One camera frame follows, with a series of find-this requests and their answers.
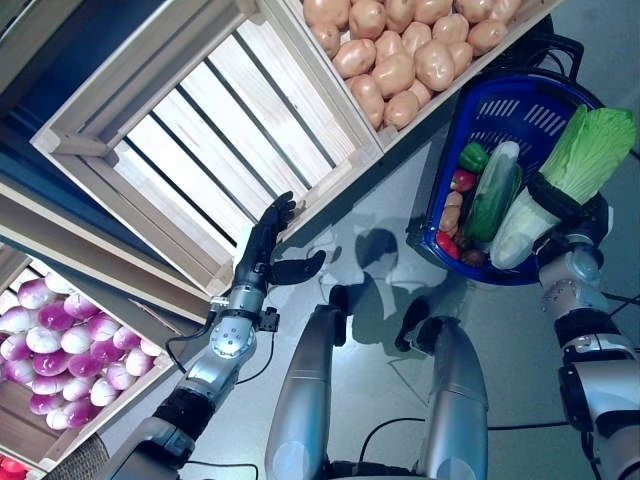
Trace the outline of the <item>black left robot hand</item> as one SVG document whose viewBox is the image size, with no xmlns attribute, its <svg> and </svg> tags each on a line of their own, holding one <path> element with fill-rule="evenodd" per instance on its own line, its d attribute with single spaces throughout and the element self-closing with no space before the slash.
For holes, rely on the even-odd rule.
<svg viewBox="0 0 640 480">
<path fill-rule="evenodd" d="M 235 268 L 232 287 L 250 286 L 263 294 L 269 285 L 296 285 L 314 277 L 324 265 L 326 252 L 319 250 L 307 259 L 272 262 L 279 234 L 294 216 L 293 192 L 280 195 L 252 227 L 243 256 Z"/>
</svg>

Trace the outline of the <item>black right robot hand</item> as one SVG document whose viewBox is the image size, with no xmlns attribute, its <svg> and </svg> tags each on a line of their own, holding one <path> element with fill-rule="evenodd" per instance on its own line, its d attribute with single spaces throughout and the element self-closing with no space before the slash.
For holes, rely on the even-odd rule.
<svg viewBox="0 0 640 480">
<path fill-rule="evenodd" d="M 611 231 L 613 215 L 607 200 L 600 192 L 580 204 L 569 194 L 563 192 L 548 181 L 540 172 L 536 172 L 527 184 L 532 199 L 549 214 L 562 222 L 583 225 L 592 240 L 602 240 Z"/>
</svg>

